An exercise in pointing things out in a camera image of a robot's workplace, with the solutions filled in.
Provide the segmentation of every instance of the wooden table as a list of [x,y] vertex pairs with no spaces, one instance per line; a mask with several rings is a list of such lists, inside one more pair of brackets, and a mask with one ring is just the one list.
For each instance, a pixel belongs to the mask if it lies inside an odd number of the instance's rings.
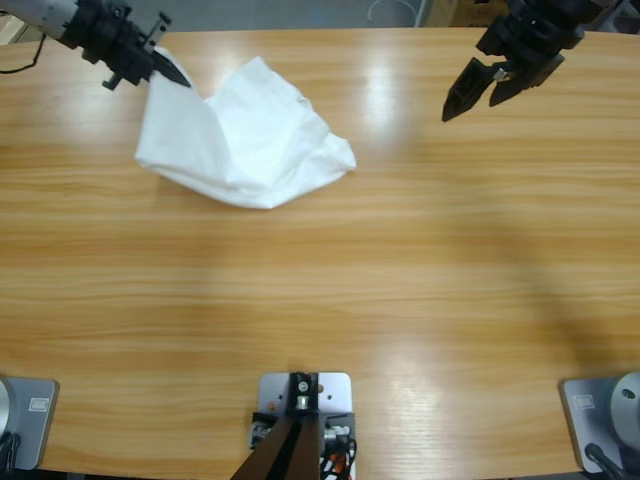
[[138,167],[146,86],[77,52],[0,78],[0,368],[61,384],[44,467],[227,479],[259,376],[305,369],[351,375],[362,479],[576,470],[558,383],[640,368],[640,37],[442,124],[481,33],[167,37],[203,95],[262,55],[352,142],[273,211]]

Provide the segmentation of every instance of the label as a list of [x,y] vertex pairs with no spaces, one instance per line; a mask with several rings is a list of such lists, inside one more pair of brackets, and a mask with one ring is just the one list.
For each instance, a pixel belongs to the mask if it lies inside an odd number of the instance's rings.
[[593,401],[592,395],[575,395],[573,397],[573,403],[576,408],[579,408],[580,410],[596,408],[596,402]]
[[29,411],[47,413],[49,411],[49,399],[32,398],[31,402],[29,402]]

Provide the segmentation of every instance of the white towel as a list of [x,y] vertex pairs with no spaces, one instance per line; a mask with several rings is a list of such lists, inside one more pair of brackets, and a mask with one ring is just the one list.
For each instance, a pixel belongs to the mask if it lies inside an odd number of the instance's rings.
[[349,142],[332,134],[311,102],[260,57],[206,101],[154,72],[136,160],[250,208],[277,207],[356,167]]

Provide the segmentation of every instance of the cable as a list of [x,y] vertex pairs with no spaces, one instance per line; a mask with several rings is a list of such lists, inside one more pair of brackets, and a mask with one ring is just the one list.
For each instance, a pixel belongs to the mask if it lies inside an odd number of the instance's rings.
[[587,458],[598,465],[611,480],[628,480],[627,473],[607,457],[602,451],[602,448],[595,443],[587,445],[584,448],[584,453],[587,455]]
[[[356,453],[358,444],[355,439],[349,439],[348,443],[343,443],[332,452],[323,454],[322,464],[320,465],[320,474],[323,480],[329,477],[335,477],[335,480],[349,480],[351,475],[351,467],[356,461]],[[332,465],[329,470],[325,471],[327,464],[331,461]]]
[[0,438],[0,475],[13,472],[19,447],[20,435],[5,433]]
[[42,46],[44,45],[44,41],[47,38],[47,36],[43,33],[42,34],[42,38],[40,39],[40,45],[38,45],[38,49],[36,50],[36,54],[33,57],[33,60],[31,61],[31,63],[29,65],[25,65],[24,67],[20,67],[20,68],[15,68],[13,70],[0,70],[0,74],[11,74],[11,73],[18,73],[18,72],[22,72],[24,70],[27,70],[29,68],[35,67],[36,64],[38,63],[38,58],[40,58],[40,53],[42,52]]
[[[369,7],[369,10],[367,10],[367,20],[369,20],[370,22],[373,22],[373,11],[375,10],[375,8],[380,5],[382,2],[384,2],[385,0],[375,0],[375,2],[373,2],[371,4],[371,6]],[[409,2],[407,2],[406,0],[393,0],[394,2],[398,2],[403,4],[405,7],[407,7],[409,10],[411,10],[411,12],[413,13],[413,22],[415,24],[415,22],[418,21],[418,12],[415,9],[415,7],[413,5],[411,5]]]
[[420,0],[420,8],[418,9],[418,15],[416,21],[413,22],[413,28],[419,28],[420,22],[424,22],[424,12],[427,10],[427,0]]

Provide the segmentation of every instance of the crumpled white fabric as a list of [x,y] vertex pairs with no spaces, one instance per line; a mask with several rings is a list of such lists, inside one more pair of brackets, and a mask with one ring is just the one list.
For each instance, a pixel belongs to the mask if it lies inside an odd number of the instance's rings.
[[332,134],[311,102],[260,57],[206,101],[154,72],[136,160],[249,208],[277,207],[356,167],[349,142]]

